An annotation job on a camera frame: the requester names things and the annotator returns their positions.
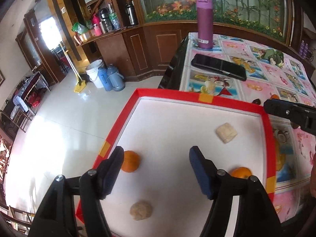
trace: white floor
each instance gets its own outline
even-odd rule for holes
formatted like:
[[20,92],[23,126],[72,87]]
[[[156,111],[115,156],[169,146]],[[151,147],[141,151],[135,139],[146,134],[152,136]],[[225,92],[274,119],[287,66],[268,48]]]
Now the white floor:
[[75,76],[46,92],[27,132],[19,130],[5,176],[7,205],[36,212],[58,174],[80,176],[94,163],[116,118],[137,87],[157,88],[162,77],[128,82],[121,92],[88,83],[74,93]]

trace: mop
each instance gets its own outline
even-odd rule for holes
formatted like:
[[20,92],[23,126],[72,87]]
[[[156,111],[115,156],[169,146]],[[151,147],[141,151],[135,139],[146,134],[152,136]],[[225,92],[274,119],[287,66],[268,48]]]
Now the mop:
[[73,72],[75,73],[75,76],[76,76],[76,78],[77,78],[77,84],[76,84],[76,86],[75,86],[75,88],[74,88],[74,92],[76,92],[76,93],[80,93],[85,87],[86,87],[86,81],[85,80],[82,80],[82,78],[81,78],[81,76],[79,75],[79,73],[78,73],[78,71],[77,71],[77,69],[76,69],[76,67],[75,67],[75,65],[72,63],[72,60],[71,60],[71,58],[70,58],[70,56],[68,55],[68,50],[64,50],[64,48],[63,48],[63,46],[62,46],[62,44],[60,44],[60,46],[61,46],[61,48],[63,49],[63,52],[64,52],[64,54],[65,54],[65,56],[66,56],[66,59],[67,59],[67,61],[69,62],[69,65],[71,66],[71,68],[72,68],[72,70],[73,70]]

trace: smartphone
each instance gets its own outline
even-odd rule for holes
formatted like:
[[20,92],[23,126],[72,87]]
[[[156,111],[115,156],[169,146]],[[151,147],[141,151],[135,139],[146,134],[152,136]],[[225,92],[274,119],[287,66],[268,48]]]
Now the smartphone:
[[191,61],[191,64],[196,68],[223,74],[241,81],[247,80],[244,67],[235,63],[223,61],[203,54],[196,54]]

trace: wooden counter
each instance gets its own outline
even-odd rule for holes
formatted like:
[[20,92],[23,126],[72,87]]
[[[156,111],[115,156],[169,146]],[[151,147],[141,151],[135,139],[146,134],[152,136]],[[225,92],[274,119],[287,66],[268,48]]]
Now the wooden counter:
[[[153,22],[106,33],[88,42],[96,42],[105,63],[114,64],[127,81],[141,81],[163,75],[181,41],[189,32],[197,30],[195,21]],[[309,77],[315,70],[293,48],[265,34],[221,23],[214,24],[214,33],[248,39],[281,50],[301,61]]]

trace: aquarium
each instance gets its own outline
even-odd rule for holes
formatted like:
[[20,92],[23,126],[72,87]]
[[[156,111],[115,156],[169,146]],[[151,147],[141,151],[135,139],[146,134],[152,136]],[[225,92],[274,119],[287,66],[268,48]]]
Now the aquarium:
[[[196,0],[140,0],[145,21],[196,20]],[[283,41],[287,0],[213,0],[214,21],[237,25]]]

